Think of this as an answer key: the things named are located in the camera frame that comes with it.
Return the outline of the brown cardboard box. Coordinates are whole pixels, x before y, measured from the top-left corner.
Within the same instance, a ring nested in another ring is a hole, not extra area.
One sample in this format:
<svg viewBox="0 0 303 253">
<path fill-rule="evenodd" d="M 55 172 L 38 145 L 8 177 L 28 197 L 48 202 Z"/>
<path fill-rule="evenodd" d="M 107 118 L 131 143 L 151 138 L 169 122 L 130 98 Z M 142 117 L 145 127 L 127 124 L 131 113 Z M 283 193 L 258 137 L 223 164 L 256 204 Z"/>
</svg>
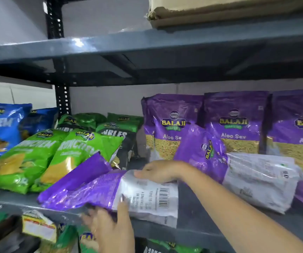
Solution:
<svg viewBox="0 0 303 253">
<path fill-rule="evenodd" d="M 153 28 L 303 11 L 303 0 L 149 0 Z"/>
</svg>

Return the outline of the blue chips packet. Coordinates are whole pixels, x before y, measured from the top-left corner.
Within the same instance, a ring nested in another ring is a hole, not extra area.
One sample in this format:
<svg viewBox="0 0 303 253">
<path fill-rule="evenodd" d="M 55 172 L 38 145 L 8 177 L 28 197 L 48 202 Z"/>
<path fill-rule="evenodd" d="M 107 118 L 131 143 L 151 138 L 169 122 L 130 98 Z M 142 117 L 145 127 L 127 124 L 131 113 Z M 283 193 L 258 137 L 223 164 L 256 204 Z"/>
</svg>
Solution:
<svg viewBox="0 0 303 253">
<path fill-rule="evenodd" d="M 19 125 L 31 110 L 31 103 L 0 103 L 0 156 L 22 141 Z"/>
<path fill-rule="evenodd" d="M 53 129 L 57 118 L 57 107 L 32 110 L 19 124 L 22 140 L 38 132 Z"/>
</svg>

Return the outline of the green black snack packet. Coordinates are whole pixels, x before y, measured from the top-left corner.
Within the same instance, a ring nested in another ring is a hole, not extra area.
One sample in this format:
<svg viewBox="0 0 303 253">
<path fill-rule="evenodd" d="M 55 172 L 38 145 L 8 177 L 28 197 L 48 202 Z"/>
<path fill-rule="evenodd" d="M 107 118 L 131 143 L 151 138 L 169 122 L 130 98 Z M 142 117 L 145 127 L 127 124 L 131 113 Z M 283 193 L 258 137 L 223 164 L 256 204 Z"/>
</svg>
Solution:
<svg viewBox="0 0 303 253">
<path fill-rule="evenodd" d="M 135 156 L 136 136 L 139 129 L 138 121 L 105 122 L 97 126 L 96 132 L 103 135 L 123 138 L 111 165 L 121 170 L 127 170 L 132 157 Z"/>
<path fill-rule="evenodd" d="M 107 121 L 107 117 L 99 113 L 64 114 L 56 125 L 56 129 L 70 132 L 73 129 L 82 129 L 95 132 L 99 124 Z"/>
<path fill-rule="evenodd" d="M 138 238 L 136 253 L 206 253 L 203 248 L 187 247 L 174 242 Z"/>
<path fill-rule="evenodd" d="M 144 118 L 134 115 L 123 115 L 115 113 L 107 113 L 107 121 L 109 122 L 137 122 L 138 127 L 141 127 L 144 123 Z"/>
</svg>

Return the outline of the grey metal shelf rack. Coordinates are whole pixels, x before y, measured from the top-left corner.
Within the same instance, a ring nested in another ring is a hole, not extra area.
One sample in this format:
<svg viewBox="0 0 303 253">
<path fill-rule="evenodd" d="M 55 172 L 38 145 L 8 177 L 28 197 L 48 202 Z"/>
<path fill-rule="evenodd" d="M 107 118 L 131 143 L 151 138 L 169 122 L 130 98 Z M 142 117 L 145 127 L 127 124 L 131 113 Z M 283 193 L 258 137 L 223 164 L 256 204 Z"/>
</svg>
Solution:
<svg viewBox="0 0 303 253">
<path fill-rule="evenodd" d="M 303 14 L 0 44 L 0 81 L 72 111 L 137 112 L 142 95 L 303 90 Z"/>
</svg>

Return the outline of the person's left hand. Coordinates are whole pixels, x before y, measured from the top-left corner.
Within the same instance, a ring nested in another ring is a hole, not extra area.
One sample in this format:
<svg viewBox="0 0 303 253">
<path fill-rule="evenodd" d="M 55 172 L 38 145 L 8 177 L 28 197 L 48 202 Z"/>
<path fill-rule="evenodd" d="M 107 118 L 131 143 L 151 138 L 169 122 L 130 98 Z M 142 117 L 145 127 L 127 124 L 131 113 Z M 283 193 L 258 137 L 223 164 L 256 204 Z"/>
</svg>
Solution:
<svg viewBox="0 0 303 253">
<path fill-rule="evenodd" d="M 99 253 L 135 253 L 135 237 L 130 218 L 114 221 L 110 213 L 100 207 L 89 208 L 81 218 L 99 244 Z"/>
</svg>

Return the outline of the yellow white snack packet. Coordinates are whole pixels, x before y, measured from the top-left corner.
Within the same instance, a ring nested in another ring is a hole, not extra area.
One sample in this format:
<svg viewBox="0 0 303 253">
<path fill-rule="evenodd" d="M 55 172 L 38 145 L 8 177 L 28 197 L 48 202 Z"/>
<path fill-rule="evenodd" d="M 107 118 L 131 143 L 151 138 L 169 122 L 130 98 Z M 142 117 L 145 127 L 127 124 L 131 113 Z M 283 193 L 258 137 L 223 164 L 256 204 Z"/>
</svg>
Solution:
<svg viewBox="0 0 303 253">
<path fill-rule="evenodd" d="M 22 233 L 56 243 L 58 231 L 56 224 L 37 210 L 22 214 Z"/>
</svg>

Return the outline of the person's right hand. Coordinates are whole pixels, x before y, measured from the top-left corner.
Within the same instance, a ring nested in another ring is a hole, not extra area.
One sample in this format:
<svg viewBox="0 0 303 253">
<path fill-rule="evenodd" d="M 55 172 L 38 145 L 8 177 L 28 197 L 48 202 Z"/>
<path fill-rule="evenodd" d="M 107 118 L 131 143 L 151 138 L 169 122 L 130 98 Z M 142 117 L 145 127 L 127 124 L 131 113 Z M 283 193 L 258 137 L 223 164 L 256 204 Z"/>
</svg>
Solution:
<svg viewBox="0 0 303 253">
<path fill-rule="evenodd" d="M 190 169 L 190 165 L 183 161 L 156 160 L 146 164 L 142 170 L 155 170 L 157 180 L 155 183 L 169 183 L 181 179 Z"/>
</svg>

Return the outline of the green chips packet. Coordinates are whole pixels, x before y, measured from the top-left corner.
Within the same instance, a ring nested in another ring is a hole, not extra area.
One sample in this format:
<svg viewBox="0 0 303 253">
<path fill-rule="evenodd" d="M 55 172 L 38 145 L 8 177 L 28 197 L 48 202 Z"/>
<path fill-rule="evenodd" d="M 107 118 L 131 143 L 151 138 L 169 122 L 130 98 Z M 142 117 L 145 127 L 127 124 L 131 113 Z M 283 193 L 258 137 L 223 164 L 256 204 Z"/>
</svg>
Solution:
<svg viewBox="0 0 303 253">
<path fill-rule="evenodd" d="M 93 131 L 70 131 L 56 150 L 44 173 L 35 180 L 30 192 L 42 192 L 96 153 L 108 162 L 114 160 L 124 138 Z"/>
<path fill-rule="evenodd" d="M 38 132 L 0 157 L 0 189 L 27 194 L 48 168 L 68 133 L 47 129 Z"/>
</svg>

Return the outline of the small green snack packet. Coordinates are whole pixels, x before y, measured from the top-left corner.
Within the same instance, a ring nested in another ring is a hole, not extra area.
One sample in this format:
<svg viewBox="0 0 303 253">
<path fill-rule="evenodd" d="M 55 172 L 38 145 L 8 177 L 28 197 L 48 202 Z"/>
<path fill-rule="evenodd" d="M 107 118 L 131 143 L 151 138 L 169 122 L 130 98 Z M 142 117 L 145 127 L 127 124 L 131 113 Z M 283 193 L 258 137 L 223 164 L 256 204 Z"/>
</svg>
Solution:
<svg viewBox="0 0 303 253">
<path fill-rule="evenodd" d="M 87 226 L 77 226 L 80 253 L 98 253 L 99 244 Z"/>
</svg>

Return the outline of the purple snack packet white back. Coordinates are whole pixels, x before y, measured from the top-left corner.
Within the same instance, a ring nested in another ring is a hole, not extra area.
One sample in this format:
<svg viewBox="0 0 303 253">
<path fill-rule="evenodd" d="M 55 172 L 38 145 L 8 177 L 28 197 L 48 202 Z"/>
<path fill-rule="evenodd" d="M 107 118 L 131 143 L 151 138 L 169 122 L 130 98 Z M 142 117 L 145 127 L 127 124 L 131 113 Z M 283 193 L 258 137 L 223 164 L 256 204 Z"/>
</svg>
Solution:
<svg viewBox="0 0 303 253">
<path fill-rule="evenodd" d="M 91 204 L 112 212 L 128 203 L 129 215 L 171 228 L 177 227 L 179 192 L 176 183 L 139 179 L 134 170 L 111 169 L 100 153 L 78 165 L 37 198 L 44 208 L 58 211 Z"/>
</svg>

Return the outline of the person's right forearm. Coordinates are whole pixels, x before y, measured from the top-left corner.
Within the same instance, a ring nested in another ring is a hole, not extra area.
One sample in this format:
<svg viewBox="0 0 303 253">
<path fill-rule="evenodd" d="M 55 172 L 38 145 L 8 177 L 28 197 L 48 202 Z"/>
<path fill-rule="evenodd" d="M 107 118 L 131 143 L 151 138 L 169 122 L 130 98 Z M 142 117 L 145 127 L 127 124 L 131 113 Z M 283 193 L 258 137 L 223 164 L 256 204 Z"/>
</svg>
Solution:
<svg viewBox="0 0 303 253">
<path fill-rule="evenodd" d="M 303 253 L 298 237 L 212 178 L 187 164 L 178 172 L 236 253 Z"/>
</svg>

